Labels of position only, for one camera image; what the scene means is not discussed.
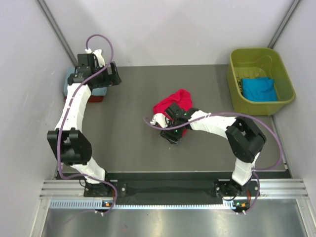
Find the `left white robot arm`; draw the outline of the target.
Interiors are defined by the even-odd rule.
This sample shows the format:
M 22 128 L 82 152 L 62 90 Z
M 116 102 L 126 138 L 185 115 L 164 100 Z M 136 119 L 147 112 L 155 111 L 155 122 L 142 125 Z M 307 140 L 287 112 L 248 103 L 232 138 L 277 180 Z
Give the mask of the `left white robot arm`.
M 91 196 L 116 195 L 107 172 L 92 156 L 92 145 L 82 132 L 82 122 L 89 98 L 93 90 L 119 85 L 115 62 L 106 63 L 102 50 L 87 49 L 78 54 L 78 65 L 66 80 L 67 93 L 61 118 L 53 130 L 48 131 L 47 140 L 58 161 L 62 165 L 76 169 L 85 180 L 85 188 Z

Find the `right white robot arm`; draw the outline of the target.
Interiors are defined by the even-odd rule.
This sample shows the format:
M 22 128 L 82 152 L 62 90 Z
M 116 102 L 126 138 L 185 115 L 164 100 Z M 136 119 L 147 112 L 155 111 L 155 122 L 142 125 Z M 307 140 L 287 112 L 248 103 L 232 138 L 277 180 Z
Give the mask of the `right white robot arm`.
M 161 137 L 171 144 L 177 144 L 187 129 L 226 139 L 236 161 L 231 179 L 217 187 L 217 196 L 232 200 L 248 190 L 255 162 L 266 142 L 265 135 L 253 120 L 212 116 L 196 108 L 185 110 L 172 103 L 164 113 L 155 114 L 151 124 L 162 127 Z

